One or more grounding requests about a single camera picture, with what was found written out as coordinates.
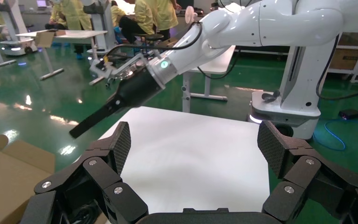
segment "metal screw head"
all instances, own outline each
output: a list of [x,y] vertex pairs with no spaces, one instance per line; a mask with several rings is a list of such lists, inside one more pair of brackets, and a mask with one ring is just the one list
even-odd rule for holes
[[96,160],[91,160],[90,162],[89,162],[89,165],[90,166],[93,166],[93,165],[95,165],[96,164]]
[[286,186],[285,187],[285,191],[288,192],[289,194],[293,194],[294,193],[294,189],[291,186]]
[[50,181],[44,182],[44,183],[42,184],[42,188],[48,188],[50,185],[51,185],[51,182],[50,182]]
[[306,159],[305,162],[307,162],[307,163],[310,164],[310,165],[314,165],[314,164],[315,164],[315,161],[310,160],[310,159]]
[[115,192],[115,194],[120,194],[121,192],[123,192],[123,188],[122,187],[117,187],[117,188],[115,188],[115,190],[114,190],[114,192]]

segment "white robotic arm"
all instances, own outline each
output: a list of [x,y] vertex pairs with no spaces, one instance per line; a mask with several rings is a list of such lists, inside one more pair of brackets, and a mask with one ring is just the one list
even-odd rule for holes
[[[141,106],[174,77],[218,57],[231,45],[326,44],[339,32],[358,29],[358,0],[262,0],[233,14],[213,11],[200,22],[172,50],[149,62],[138,54],[113,71],[124,80],[105,105],[105,114],[98,111],[92,116],[109,116],[125,107]],[[175,49],[193,41],[188,48]],[[93,126],[90,120],[103,119],[90,117],[71,131],[72,136],[77,137]]]

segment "cardboard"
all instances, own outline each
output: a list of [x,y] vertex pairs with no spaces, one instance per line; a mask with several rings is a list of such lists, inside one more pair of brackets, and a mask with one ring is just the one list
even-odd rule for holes
[[21,140],[7,143],[0,135],[0,224],[17,224],[35,185],[53,174],[55,157]]
[[333,59],[330,63],[331,69],[347,69],[355,68],[358,61],[358,50],[355,49],[336,49]]
[[39,48],[50,48],[55,36],[65,35],[65,30],[49,29],[36,33],[35,44]]

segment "epoxy floor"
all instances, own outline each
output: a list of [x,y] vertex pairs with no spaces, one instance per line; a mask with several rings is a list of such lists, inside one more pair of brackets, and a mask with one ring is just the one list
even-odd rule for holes
[[[42,53],[17,58],[17,63],[0,68],[0,134],[11,141],[22,139],[56,155],[56,170],[71,164],[97,140],[122,115],[113,115],[92,128],[80,138],[73,140],[68,131],[96,109],[113,93],[114,86],[107,90],[104,83],[89,86],[94,77],[88,70],[87,57],[78,61],[71,48],[49,49],[55,69],[65,71],[46,81],[39,77],[48,69]],[[228,119],[245,120],[249,112],[251,92],[255,89],[273,91],[281,83],[284,61],[276,57],[260,59],[258,56],[242,57],[232,73],[222,80],[212,80],[211,93],[225,95],[228,102],[217,102],[193,98],[191,112]],[[167,88],[151,99],[146,106],[181,111],[182,77],[176,77]],[[202,93],[204,77],[196,74],[192,78],[192,92]],[[358,91],[358,84],[350,84],[336,77],[328,77],[323,94],[342,96]],[[335,119],[338,111],[353,108],[358,110],[358,97],[343,101],[320,101],[322,120],[315,131],[319,141],[334,148],[340,143],[324,129],[325,119]],[[311,145],[327,159],[358,172],[358,123],[335,122],[330,129],[346,143],[343,152],[333,151],[316,142]],[[277,180],[270,173],[270,188]],[[338,223],[315,202],[308,202],[296,223]]]

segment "green led light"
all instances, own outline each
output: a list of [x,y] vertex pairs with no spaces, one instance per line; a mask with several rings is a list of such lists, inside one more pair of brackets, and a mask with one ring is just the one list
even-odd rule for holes
[[163,61],[163,62],[161,63],[161,67],[162,67],[163,69],[165,69],[166,67],[168,67],[168,62],[167,62],[167,61]]

